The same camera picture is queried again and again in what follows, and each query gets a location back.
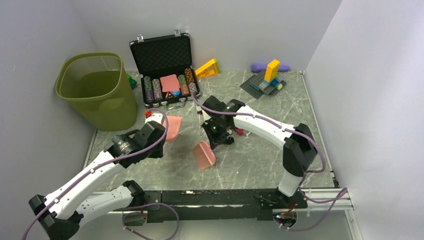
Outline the pink plastic dustpan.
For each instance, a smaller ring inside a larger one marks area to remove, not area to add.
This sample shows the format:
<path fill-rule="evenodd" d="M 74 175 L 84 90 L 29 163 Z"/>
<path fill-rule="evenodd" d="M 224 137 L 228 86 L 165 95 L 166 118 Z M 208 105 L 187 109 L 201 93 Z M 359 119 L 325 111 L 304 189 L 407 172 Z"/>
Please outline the pink plastic dustpan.
<path fill-rule="evenodd" d="M 165 128 L 168 127 L 165 141 L 172 142 L 177 138 L 180 132 L 180 127 L 181 127 L 183 118 L 180 116 L 170 116 L 170 115 L 167 115 L 166 117 L 168 119 L 168 123 L 170 124 L 170 126 L 168 126 L 165 120 L 163 121 L 162 125 Z"/>

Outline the pink hand brush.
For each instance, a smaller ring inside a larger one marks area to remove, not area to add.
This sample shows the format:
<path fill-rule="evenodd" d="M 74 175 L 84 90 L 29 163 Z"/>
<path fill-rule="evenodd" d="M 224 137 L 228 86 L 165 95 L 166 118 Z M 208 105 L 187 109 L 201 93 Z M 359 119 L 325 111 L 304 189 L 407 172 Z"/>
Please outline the pink hand brush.
<path fill-rule="evenodd" d="M 216 164 L 216 156 L 210 145 L 205 141 L 200 141 L 192 149 L 192 153 L 200 170 L 205 170 Z"/>

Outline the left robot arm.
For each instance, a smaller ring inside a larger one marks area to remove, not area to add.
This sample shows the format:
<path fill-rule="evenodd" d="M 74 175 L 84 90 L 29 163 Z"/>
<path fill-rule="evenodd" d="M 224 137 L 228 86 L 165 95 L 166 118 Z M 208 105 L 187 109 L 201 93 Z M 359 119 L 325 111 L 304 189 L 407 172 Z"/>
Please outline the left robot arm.
<path fill-rule="evenodd" d="M 28 204 L 51 240 L 68 240 L 83 225 L 117 209 L 139 209 L 145 191 L 134 180 L 92 196 L 106 180 L 146 158 L 163 157 L 167 127 L 147 121 L 141 129 L 116 135 L 95 159 L 59 189 L 35 195 Z"/>

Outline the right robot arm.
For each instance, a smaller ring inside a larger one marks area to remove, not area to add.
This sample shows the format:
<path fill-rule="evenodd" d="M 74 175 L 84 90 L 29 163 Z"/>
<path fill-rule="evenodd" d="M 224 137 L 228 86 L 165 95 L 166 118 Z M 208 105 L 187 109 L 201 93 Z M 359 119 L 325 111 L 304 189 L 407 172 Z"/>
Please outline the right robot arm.
<path fill-rule="evenodd" d="M 277 121 L 236 99 L 224 103 L 210 96 L 197 107 L 204 116 L 202 128 L 211 150 L 220 145 L 231 145 L 234 142 L 232 133 L 238 129 L 249 131 L 282 150 L 283 174 L 275 199 L 282 208 L 295 202 L 295 193 L 306 173 L 310 172 L 310 165 L 316 156 L 323 155 L 307 125 Z"/>

